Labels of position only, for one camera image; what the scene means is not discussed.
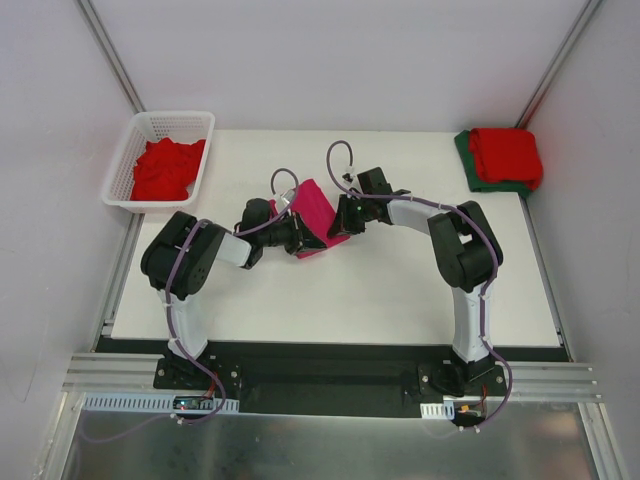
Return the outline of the pink t shirt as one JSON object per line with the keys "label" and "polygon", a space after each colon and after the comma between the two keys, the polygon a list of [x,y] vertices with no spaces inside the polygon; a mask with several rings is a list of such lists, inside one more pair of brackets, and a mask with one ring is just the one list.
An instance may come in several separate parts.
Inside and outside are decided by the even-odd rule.
{"label": "pink t shirt", "polygon": [[[350,239],[349,235],[338,236],[335,238],[328,237],[327,233],[336,217],[336,211],[330,204],[322,189],[313,179],[304,180],[299,185],[299,190],[300,192],[296,200],[293,202],[291,211],[300,214],[304,224],[316,237],[324,242],[327,249],[335,247]],[[275,194],[269,199],[274,215],[280,213],[277,211],[275,205],[276,195],[278,194]],[[322,250],[296,253],[295,256],[299,259],[304,259],[315,255],[316,253],[320,253],[320,251]]]}

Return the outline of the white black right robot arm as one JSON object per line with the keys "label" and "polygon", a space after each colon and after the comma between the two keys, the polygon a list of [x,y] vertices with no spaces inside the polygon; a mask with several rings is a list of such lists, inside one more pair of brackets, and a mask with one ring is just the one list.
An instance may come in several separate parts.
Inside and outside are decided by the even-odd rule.
{"label": "white black right robot arm", "polygon": [[454,396],[481,388],[495,366],[489,337],[492,283],[503,253],[480,205],[468,201],[456,207],[419,200],[408,191],[394,192],[382,169],[357,176],[359,189],[344,189],[331,238],[356,235],[368,222],[410,228],[430,237],[438,271],[452,288],[454,337],[450,362],[430,375],[434,389]]}

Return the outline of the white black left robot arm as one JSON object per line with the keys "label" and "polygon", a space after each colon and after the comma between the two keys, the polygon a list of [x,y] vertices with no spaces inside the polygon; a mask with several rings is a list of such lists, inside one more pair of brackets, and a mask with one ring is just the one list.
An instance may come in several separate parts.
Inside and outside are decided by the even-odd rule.
{"label": "white black left robot arm", "polygon": [[177,377],[192,389],[205,386],[212,366],[200,356],[208,345],[203,316],[195,296],[216,261],[249,270],[266,247],[282,247],[290,255],[327,248],[298,212],[274,212],[261,198],[246,203],[238,229],[232,232],[184,212],[173,214],[145,250],[141,271],[161,298],[169,330],[169,351],[183,359]]}

